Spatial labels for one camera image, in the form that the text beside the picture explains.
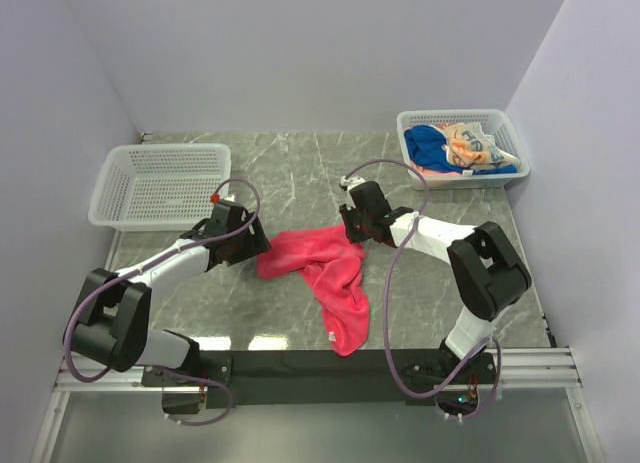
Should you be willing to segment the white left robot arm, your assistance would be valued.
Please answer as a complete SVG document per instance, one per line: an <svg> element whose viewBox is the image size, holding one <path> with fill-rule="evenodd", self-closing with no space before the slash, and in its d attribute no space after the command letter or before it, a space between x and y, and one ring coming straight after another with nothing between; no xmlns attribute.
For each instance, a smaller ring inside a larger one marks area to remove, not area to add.
<svg viewBox="0 0 640 463"><path fill-rule="evenodd" d="M63 336L68 370L91 383L110 370L160 366L177 384L193 383L201 372L198 345L183 335L153 330L152 303L194 276L269 249L258 213L222 200L210 217L160 253L117 272L90 272Z"/></svg>

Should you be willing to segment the pink red towel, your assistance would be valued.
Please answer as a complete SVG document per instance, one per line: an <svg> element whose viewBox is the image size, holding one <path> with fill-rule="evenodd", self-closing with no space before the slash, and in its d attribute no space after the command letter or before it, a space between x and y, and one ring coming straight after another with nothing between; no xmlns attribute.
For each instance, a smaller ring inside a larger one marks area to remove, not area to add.
<svg viewBox="0 0 640 463"><path fill-rule="evenodd" d="M368 339L371 309L362 288L366 251L352 243L342 225L284 231L270 241L271 249L257 257L257 274L274 279L298 273L322 308L329 342L346 357Z"/></svg>

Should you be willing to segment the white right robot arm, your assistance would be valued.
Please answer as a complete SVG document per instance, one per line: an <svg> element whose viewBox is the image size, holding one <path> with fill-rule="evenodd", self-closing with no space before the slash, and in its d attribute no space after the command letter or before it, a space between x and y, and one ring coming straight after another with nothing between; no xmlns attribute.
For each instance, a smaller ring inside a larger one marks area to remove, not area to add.
<svg viewBox="0 0 640 463"><path fill-rule="evenodd" d="M440 345L437 362L443 376L462 382L475 370L472 349L492 335L508 308L529 290L531 275L503 229L447 223L418 211L393 209L378 183L343 177L348 202L340 206L352 243L373 240L395 250L426 254L450 265L463 309Z"/></svg>

